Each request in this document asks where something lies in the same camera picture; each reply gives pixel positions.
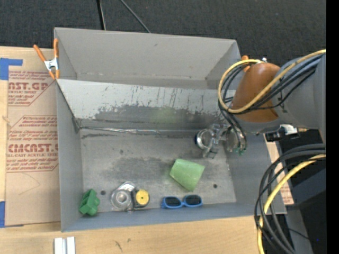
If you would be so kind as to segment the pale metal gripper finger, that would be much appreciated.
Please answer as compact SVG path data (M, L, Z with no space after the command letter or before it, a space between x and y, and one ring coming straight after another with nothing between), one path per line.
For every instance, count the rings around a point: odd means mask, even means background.
M204 158L214 158L219 151L219 142L210 141L207 145L203 145L203 157Z
M227 132L227 125L212 124L209 126L209 131L212 137L222 137Z

